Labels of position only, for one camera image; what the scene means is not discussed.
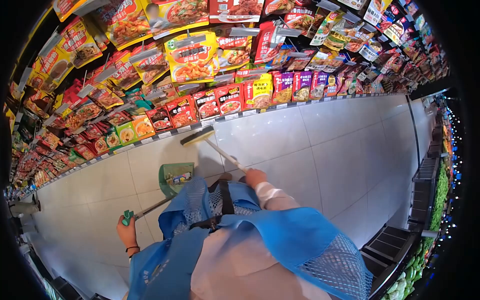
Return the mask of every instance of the black bracelet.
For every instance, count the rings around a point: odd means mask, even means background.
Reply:
[[[138,246],[133,246],[133,247],[128,247],[127,249],[125,249],[125,253],[127,253],[127,252],[128,252],[128,249],[131,249],[131,248],[138,248],[138,250],[140,250],[140,247],[138,247]]]

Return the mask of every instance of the blue mesh apron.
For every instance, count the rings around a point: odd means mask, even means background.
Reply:
[[[360,252],[317,210],[261,210],[254,191],[245,184],[230,181],[228,189],[236,214],[221,216],[216,228],[234,230],[249,222],[273,257],[295,275],[340,299],[368,298],[372,274]],[[191,275],[210,229],[188,229],[220,214],[219,194],[219,187],[209,193],[206,182],[194,178],[172,200],[158,218],[167,239],[132,257],[128,300],[189,298]]]

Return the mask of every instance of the person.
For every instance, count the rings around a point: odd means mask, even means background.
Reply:
[[[127,299],[368,297],[372,275],[366,270],[357,248],[318,211],[300,207],[295,199],[270,184],[267,175],[260,170],[249,169],[245,184],[230,179],[229,173],[222,175],[208,188],[208,193],[205,192],[213,214],[219,212],[220,205],[215,204],[217,196],[212,195],[223,193],[221,216],[211,217],[204,227],[205,221],[193,223],[193,220],[189,229],[173,235],[169,231],[175,232],[181,227],[175,226],[178,208],[184,208],[183,221],[190,215],[185,213],[188,206],[177,205],[178,199],[182,198],[182,192],[192,192],[192,186],[199,186],[202,181],[187,183],[191,186],[186,185],[172,200],[172,208],[169,206],[159,217],[166,240],[144,250],[136,240],[135,221],[124,226],[124,217],[120,216],[117,232],[131,258]],[[228,193],[225,193],[225,186],[228,186]],[[252,206],[250,202],[242,203],[241,200],[248,198],[243,192],[256,196],[258,210],[245,213]],[[226,198],[232,199],[235,215],[225,213],[228,211]],[[192,204],[193,196],[189,201],[192,207],[199,207]],[[165,220],[173,222],[174,226],[166,226]],[[322,273],[329,278],[319,278]]]

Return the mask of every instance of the red seasoning packet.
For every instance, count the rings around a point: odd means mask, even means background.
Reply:
[[[197,106],[200,119],[203,120],[212,116],[220,115],[214,89],[193,94],[193,100]]]
[[[243,85],[230,84],[215,89],[222,116],[242,110]]]
[[[170,120],[170,115],[168,114],[166,106],[149,110],[146,114],[152,122],[155,132],[173,129],[173,123]]]
[[[167,110],[175,128],[197,122],[195,108],[192,107],[192,96],[187,95],[167,103]]]

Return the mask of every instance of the white tile floor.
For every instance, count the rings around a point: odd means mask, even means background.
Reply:
[[[421,157],[431,138],[433,113],[412,103]],[[409,207],[417,169],[413,125],[404,96],[365,97],[287,108],[214,126],[211,141],[240,163],[331,219],[361,247],[397,211]],[[140,211],[164,199],[158,169],[194,162],[213,183],[226,163],[207,143],[188,148],[186,132],[99,161],[38,191],[40,234],[31,234],[47,268],[87,296],[121,299],[128,289],[128,257],[115,226],[127,209]],[[162,240],[157,218],[137,222],[141,247]]]

